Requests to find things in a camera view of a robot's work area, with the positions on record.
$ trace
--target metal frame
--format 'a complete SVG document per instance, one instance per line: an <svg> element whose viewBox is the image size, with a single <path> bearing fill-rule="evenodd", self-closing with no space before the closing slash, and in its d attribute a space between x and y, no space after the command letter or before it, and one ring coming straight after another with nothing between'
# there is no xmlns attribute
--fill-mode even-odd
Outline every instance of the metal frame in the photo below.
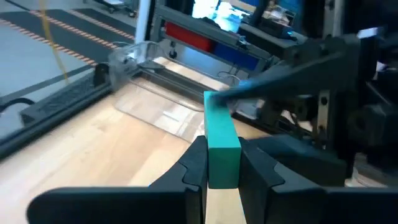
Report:
<svg viewBox="0 0 398 224"><path fill-rule="evenodd" d="M323 21L323 38L342 35L345 0L325 1L325 14ZM333 129L336 116L336 95L329 90L323 90L318 97L318 118L315 134L327 142L325 148L334 148Z"/></svg>
<svg viewBox="0 0 398 224"><path fill-rule="evenodd" d="M280 38L274 37L260 29L257 29L249 24L246 24L246 23L242 23L239 26L239 28L250 33L250 34L254 34L254 35L260 37L263 40L262 45L266 46L266 47L263 47L263 49L267 49L266 52L268 52L271 55L275 55L276 57L279 57L279 58L282 58L284 56L285 49L297 44L293 40L280 39ZM294 36L297 38L297 41L300 43L305 42L307 39L303 35L295 33L295 32L294 32Z"/></svg>
<svg viewBox="0 0 398 224"><path fill-rule="evenodd" d="M161 31L161 29L162 29L163 21L172 22L180 27L188 29L188 30L195 32L199 35L202 35L206 38L214 40L217 43L226 45L226 46L234 48L234 49L237 48L237 43L240 41L238 35L231 34L229 32L226 32L225 30L221 30L217 27L206 24L206 23L199 21L198 19L195 19L191 16L185 15L184 13L173 10L173 9L163 5L162 3L163 3L162 1L159 1L155 5L155 13L154 13L155 22L154 22L153 33L150 38L151 41L160 42L164 38L172 39L173 41L178 42L179 44L183 44L183 45L186 45L187 47L193 48L195 50L199 50L201 53L209 55L210 57L213 57L217 60L221 60L224 63L227 63L229 65L234 65L233 62L223 60L223 59L215 56L214 54L202 51L200 49L196 49L193 46L191 46L185 42L182 42L177 39L173 39L173 38L165 35ZM257 63L256 68L254 69L254 71L248 70L245 68L242 68L242 70L244 70L245 72L248 72L249 75L251 73L256 74L256 73L261 72L262 69L264 69L266 61L271 56L271 54L265 50L262 50L259 47L256 47L255 45L252 45L252 44L248 44L246 47L247 47L247 49L245 49L244 52L252 57L258 58L259 61Z"/></svg>
<svg viewBox="0 0 398 224"><path fill-rule="evenodd" d="M137 29L134 39L136 44L148 40L149 38L154 2L154 0L140 1L136 26Z"/></svg>

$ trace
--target cable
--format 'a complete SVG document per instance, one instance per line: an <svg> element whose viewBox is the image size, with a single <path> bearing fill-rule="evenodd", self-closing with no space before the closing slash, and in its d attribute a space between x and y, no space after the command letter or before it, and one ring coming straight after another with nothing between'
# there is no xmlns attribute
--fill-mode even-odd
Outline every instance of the cable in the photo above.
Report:
<svg viewBox="0 0 398 224"><path fill-rule="evenodd" d="M241 66L238 65L238 66L235 68L235 74L234 74L234 75L237 75L238 72L239 72L240 70L241 70Z"/></svg>
<svg viewBox="0 0 398 224"><path fill-rule="evenodd" d="M219 71L219 72L217 73L217 77L220 78L220 74L221 74L221 73L228 73L228 74L231 74L232 69L234 68L234 66L235 66L235 63L232 64L232 66L231 66L231 68L229 69L228 72L226 72L226 71Z"/></svg>
<svg viewBox="0 0 398 224"><path fill-rule="evenodd" d="M227 73L227 75L224 76L224 77L220 77L220 74L221 74L221 73ZM235 80L237 80L238 82L241 81L241 79L240 79L239 77L237 77L236 75L232 75L232 74L230 74L229 72L226 72L226 71L220 71L220 72L218 72L218 73L217 73L217 77L213 77L213 78L223 80L223 79L228 78L228 77L234 78L234 83L233 83L234 85L236 84L236 83L235 83Z"/></svg>
<svg viewBox="0 0 398 224"><path fill-rule="evenodd" d="M114 41L111 44L124 44L124 45L129 45L130 43L124 42L124 41Z"/></svg>
<svg viewBox="0 0 398 224"><path fill-rule="evenodd" d="M58 66L60 67L60 70L63 73L63 77L65 79L65 82L67 84L69 84L69 79L68 79L68 75L67 75L67 70L65 69L65 66L63 65L61 58L58 54L58 50L55 48L54 46L54 41L50 32L50 26L49 26L49 22L47 21L47 16L45 15L45 0L39 0L40 3L40 11L42 12L42 26L43 26L43 30L44 30L44 34L45 34L45 38L47 40L49 40L50 42L50 46L52 48L52 52L54 54L54 57L57 61Z"/></svg>
<svg viewBox="0 0 398 224"><path fill-rule="evenodd" d="M23 103L27 105L33 105L35 104L34 101L27 99L27 98L17 98L15 100L8 101L7 103L0 105L0 114L3 113L8 107L18 104L18 103Z"/></svg>

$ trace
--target green block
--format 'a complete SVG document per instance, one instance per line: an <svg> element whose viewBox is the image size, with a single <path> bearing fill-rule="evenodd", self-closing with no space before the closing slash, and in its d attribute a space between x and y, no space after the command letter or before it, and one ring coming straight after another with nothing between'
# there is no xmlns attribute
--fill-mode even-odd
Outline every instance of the green block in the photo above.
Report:
<svg viewBox="0 0 398 224"><path fill-rule="evenodd" d="M228 107L214 104L212 94L212 91L204 92L208 186L211 189L235 189L239 182L241 143Z"/></svg>

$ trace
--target black mat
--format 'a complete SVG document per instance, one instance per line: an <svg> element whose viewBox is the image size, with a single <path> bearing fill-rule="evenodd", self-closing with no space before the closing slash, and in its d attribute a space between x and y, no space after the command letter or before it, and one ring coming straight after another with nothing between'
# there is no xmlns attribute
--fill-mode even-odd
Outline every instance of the black mat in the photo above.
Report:
<svg viewBox="0 0 398 224"><path fill-rule="evenodd" d="M129 42L129 43L132 42L131 39L123 37L115 32L108 30L108 29L97 26L91 22L84 20L84 19L80 19L79 17L69 14L63 10L59 10L59 9L47 10L46 13L49 17L52 17L53 19L62 21L70 26L73 26L74 28L80 29L88 34L94 35L94 36L101 38L103 40L106 40L108 42L114 42L114 41L123 41L123 42Z"/></svg>
<svg viewBox="0 0 398 224"><path fill-rule="evenodd" d="M136 28L133 26L130 26L128 24L125 24L124 22L121 22L117 19L114 19L110 16L107 16L103 13L100 13L94 9L74 9L75 11L78 11L88 17L91 17L93 19L96 19L100 22L103 22L113 28L116 28L118 30L121 30L127 34L133 35L135 36L136 34Z"/></svg>
<svg viewBox="0 0 398 224"><path fill-rule="evenodd" d="M5 19L17 26L25 28L41 37L45 37L42 28L41 19L28 12L4 12L0 14L1 19ZM92 40L86 39L78 34L74 34L69 30L65 30L55 24L50 24L52 36L56 44L66 47L70 50L75 51L85 57L88 57L95 62L103 62L107 60L111 49L93 42Z"/></svg>
<svg viewBox="0 0 398 224"><path fill-rule="evenodd" d="M91 68L93 68L91 65L85 65L85 66L82 66L80 68L73 69L73 70L67 72L67 77L71 78L71 77L73 77L75 75L78 75L81 72L87 71L87 70L89 70ZM21 90L15 91L14 93L10 93L10 94L8 94L8 95L6 95L4 97L1 97L0 101L8 102L8 101L11 101L11 100L15 100L17 98L20 98L20 97L23 97L25 95L28 95L29 93L33 93L33 92L35 92L37 90L40 90L40 89L43 89L43 88L45 88L47 86L53 85L54 83L57 83L57 82L62 81L64 79L65 79L64 74L57 75L56 77L49 78L48 80L36 83L36 84L31 85L31 86L29 86L27 88L23 88Z"/></svg>

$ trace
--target yellow cable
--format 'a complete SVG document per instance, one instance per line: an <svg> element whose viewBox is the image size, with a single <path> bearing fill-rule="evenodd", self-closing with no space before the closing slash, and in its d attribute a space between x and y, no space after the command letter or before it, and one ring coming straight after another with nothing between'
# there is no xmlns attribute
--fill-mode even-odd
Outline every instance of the yellow cable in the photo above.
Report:
<svg viewBox="0 0 398 224"><path fill-rule="evenodd" d="M47 21L47 17L45 15L45 0L39 0L40 2L40 11L42 12L42 25L43 25L43 30L44 30L44 34L45 34L45 38L47 40L49 40L51 48L52 48L52 52L54 54L54 57L58 63L58 66L60 67L62 73L63 73L63 77L65 79L65 82L67 84L69 84L69 79L68 79L68 75L67 75L67 70L65 69L65 66L63 65L61 58L58 54L58 50L55 48L54 46L54 41L50 32L50 26L49 26L49 22Z"/></svg>

